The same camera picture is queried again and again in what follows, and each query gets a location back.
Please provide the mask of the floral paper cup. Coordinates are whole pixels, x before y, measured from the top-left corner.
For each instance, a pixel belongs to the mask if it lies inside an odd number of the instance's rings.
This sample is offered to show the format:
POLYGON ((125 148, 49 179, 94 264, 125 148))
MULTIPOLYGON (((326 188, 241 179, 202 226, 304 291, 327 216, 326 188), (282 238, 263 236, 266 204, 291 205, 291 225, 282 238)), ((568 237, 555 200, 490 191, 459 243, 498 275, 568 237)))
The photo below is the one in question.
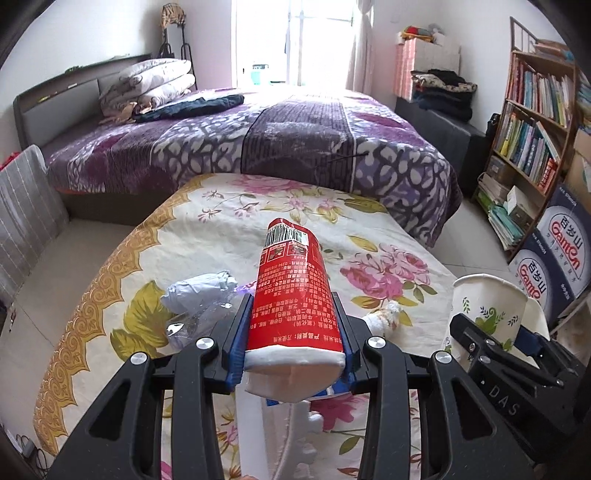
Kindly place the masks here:
POLYGON ((454 282, 450 318, 458 313, 497 340, 505 351, 533 367, 533 355, 516 346, 519 328, 550 339, 540 304, 514 284, 490 274, 466 275, 454 282))

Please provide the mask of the floral tissue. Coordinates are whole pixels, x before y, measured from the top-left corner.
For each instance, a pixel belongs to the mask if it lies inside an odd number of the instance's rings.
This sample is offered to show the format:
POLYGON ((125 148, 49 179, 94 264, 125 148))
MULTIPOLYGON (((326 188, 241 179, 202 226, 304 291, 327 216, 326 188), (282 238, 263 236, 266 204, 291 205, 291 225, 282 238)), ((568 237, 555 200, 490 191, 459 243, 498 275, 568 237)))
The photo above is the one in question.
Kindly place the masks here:
POLYGON ((375 312, 363 316, 363 322, 366 323, 374 336, 390 340, 400 325, 401 312, 400 304, 395 300, 390 300, 375 312))

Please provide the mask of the crushed clear plastic bottle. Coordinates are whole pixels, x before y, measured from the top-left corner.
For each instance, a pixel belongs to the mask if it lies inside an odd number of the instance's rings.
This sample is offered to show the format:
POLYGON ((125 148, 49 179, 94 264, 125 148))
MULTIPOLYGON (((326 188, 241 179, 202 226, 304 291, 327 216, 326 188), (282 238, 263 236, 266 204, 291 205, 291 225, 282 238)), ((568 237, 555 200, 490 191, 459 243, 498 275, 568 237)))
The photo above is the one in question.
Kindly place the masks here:
POLYGON ((256 281, 239 285, 228 271, 173 283, 160 297, 161 305, 173 314, 165 326, 169 345, 179 351, 208 336, 217 323, 235 318, 243 297, 255 292, 256 281))

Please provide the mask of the red snack bag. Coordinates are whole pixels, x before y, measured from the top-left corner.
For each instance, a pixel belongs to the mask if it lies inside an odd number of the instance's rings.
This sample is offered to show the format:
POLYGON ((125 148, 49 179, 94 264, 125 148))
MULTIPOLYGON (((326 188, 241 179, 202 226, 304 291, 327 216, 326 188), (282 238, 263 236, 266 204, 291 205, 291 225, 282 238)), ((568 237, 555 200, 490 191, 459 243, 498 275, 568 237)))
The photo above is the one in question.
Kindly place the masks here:
POLYGON ((327 389, 346 366, 318 239, 276 218, 264 239, 245 349, 245 391, 297 403, 327 389))

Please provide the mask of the lower Ganten water box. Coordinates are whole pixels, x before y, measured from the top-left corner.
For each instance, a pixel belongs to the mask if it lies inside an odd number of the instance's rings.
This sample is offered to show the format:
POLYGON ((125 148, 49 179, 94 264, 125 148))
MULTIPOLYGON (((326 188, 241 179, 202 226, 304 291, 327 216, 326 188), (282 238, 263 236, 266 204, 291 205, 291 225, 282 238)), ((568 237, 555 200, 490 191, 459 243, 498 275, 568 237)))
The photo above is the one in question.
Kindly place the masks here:
POLYGON ((561 267, 550 248, 534 230, 509 264, 518 286, 542 307, 550 330, 559 323, 561 314, 574 301, 561 267))

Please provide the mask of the ganten water box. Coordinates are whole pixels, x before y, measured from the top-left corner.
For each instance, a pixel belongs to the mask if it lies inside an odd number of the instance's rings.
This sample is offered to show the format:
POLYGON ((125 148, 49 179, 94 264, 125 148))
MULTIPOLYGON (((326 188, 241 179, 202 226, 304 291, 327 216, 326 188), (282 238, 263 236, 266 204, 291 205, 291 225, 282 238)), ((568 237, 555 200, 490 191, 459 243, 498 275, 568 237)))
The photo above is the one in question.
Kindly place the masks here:
POLYGON ((559 323, 561 314, 574 301, 561 267, 550 248, 534 230, 509 264, 518 286, 542 307, 550 330, 559 323))
POLYGON ((590 285, 590 214, 574 194, 559 185, 537 224, 574 298, 590 285))

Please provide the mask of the floral cream blanket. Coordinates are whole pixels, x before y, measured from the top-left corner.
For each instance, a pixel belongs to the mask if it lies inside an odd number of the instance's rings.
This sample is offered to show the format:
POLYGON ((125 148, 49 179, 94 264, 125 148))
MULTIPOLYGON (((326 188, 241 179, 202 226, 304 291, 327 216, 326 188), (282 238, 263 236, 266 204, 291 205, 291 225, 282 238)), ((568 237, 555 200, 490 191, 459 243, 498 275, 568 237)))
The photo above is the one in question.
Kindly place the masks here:
POLYGON ((52 479, 442 471, 454 275, 372 199, 193 178, 120 244, 43 378, 52 479))

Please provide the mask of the upper Ganten water box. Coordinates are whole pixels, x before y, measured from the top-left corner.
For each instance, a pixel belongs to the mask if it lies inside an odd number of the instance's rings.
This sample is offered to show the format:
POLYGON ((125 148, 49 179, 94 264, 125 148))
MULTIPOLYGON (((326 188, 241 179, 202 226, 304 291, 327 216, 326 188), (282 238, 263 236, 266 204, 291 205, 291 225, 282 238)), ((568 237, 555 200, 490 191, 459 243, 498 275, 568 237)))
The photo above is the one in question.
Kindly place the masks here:
POLYGON ((590 285, 590 214, 574 194, 559 185, 537 224, 574 298, 590 285))

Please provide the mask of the brown cardboard box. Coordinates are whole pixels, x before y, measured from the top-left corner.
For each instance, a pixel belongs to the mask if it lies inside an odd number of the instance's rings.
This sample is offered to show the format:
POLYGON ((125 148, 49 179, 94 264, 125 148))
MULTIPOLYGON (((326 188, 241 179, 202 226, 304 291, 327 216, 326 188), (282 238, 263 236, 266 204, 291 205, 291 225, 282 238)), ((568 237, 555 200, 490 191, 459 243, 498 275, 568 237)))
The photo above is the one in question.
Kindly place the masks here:
POLYGON ((573 156, 565 184, 584 208, 591 212, 591 136, 583 129, 577 131, 573 156))

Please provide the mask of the grey striped cushion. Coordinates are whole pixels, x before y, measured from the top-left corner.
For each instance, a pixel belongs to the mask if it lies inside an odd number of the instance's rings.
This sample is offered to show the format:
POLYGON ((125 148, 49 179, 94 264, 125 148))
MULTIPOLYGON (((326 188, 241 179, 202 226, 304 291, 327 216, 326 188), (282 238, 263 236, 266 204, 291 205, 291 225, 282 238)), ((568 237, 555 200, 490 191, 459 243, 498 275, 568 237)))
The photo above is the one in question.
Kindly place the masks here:
POLYGON ((48 244, 69 222, 47 179, 40 148, 31 145, 1 170, 1 303, 8 307, 48 244))

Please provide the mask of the wooden bookshelf with books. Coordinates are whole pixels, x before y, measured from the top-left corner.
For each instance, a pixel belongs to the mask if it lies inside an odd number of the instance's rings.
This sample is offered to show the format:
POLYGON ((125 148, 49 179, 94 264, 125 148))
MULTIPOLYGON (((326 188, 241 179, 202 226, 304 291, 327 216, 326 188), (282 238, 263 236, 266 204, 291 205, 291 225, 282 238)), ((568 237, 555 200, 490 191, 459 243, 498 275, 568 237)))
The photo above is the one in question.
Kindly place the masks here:
POLYGON ((473 199, 507 260, 541 217, 567 171, 578 127, 580 69, 570 49, 510 19, 510 66, 501 114, 473 199))

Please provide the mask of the black storage bench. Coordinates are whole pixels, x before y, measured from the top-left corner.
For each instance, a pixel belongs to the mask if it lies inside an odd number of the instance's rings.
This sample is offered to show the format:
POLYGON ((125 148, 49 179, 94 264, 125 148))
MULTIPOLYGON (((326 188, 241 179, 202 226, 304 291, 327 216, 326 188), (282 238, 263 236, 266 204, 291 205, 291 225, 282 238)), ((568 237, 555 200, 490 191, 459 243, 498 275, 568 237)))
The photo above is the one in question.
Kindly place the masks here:
POLYGON ((456 171, 460 189, 470 198, 484 171, 490 151, 485 134, 470 123, 461 122, 436 110, 424 110, 404 98, 397 99, 394 112, 449 161, 456 171))

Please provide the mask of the purple patterned bedspread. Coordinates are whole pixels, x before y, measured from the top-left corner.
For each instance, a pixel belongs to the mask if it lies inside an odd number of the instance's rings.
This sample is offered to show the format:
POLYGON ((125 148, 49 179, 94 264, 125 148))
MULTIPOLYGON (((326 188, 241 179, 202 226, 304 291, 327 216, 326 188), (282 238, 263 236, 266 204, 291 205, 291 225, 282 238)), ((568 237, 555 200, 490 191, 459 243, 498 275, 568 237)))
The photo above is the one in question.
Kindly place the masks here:
POLYGON ((298 181, 380 202, 412 237, 433 246, 462 201, 449 161, 374 98, 303 87, 202 91, 242 94, 221 113, 72 133, 46 152, 50 184, 68 194, 172 193, 193 177, 237 173, 298 181))

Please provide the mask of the folded clothes pile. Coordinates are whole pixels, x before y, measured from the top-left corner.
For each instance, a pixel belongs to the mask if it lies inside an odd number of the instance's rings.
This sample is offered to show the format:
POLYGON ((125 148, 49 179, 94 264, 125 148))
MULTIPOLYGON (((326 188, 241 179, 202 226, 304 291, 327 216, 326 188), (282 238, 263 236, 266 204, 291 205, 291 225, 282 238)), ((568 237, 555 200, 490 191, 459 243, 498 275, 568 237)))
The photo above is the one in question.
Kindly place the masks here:
POLYGON ((423 110, 434 110, 456 120, 469 122, 478 85, 452 70, 412 71, 412 100, 423 110))

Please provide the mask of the dark navy garment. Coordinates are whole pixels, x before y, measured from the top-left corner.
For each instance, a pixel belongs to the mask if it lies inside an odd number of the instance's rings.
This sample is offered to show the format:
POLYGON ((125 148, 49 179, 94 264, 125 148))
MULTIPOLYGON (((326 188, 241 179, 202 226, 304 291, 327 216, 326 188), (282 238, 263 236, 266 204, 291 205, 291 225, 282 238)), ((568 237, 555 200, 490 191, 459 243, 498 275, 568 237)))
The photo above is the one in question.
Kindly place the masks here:
POLYGON ((232 94, 214 99, 202 97, 190 101, 169 104, 146 113, 134 113, 132 119, 136 123, 159 120, 182 120, 199 116, 213 115, 238 107, 245 101, 242 94, 232 94))

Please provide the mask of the dark bed headboard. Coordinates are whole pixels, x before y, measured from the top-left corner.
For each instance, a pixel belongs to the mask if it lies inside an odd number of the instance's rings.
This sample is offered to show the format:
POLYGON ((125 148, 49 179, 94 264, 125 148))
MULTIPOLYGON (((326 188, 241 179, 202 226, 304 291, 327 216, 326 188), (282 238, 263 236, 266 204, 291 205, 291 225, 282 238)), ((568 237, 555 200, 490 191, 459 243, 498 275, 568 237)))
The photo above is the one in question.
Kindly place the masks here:
POLYGON ((73 67, 17 95, 13 113, 20 147, 43 147, 74 126, 99 117, 99 97, 119 72, 149 58, 148 54, 118 56, 73 67))

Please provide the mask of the pink storage box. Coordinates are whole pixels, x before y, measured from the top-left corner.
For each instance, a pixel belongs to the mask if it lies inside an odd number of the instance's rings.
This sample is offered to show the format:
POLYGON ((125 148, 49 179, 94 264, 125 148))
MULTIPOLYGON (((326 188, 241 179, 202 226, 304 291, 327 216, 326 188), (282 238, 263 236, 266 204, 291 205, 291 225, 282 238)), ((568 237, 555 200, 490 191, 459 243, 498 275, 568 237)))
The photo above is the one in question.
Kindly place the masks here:
POLYGON ((430 43, 418 38, 397 45, 394 63, 394 95, 407 101, 412 99, 412 72, 427 72, 431 69, 460 70, 461 47, 446 40, 444 45, 430 43))

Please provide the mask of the stacked patterned pillows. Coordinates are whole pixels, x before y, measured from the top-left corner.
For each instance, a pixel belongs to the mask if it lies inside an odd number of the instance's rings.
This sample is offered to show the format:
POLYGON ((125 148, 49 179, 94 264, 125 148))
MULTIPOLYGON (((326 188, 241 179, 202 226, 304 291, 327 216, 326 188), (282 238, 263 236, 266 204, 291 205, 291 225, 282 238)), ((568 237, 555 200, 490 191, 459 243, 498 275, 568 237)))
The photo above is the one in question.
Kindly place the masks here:
POLYGON ((177 100, 194 84, 188 60, 145 60, 121 70, 100 94, 99 105, 105 119, 114 119, 128 107, 153 110, 177 100))

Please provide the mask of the wicker basket on stand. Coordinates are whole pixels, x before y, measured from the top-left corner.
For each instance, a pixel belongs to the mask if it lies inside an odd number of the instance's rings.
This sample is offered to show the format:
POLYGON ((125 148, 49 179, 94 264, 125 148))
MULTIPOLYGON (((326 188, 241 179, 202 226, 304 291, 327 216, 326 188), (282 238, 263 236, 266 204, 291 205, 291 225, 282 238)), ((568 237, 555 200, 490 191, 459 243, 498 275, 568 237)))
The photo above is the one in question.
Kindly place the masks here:
POLYGON ((159 58, 175 58, 190 63, 189 73, 194 77, 194 88, 197 88, 191 47, 185 35, 186 14, 177 3, 166 3, 161 8, 160 29, 162 43, 158 50, 159 58))

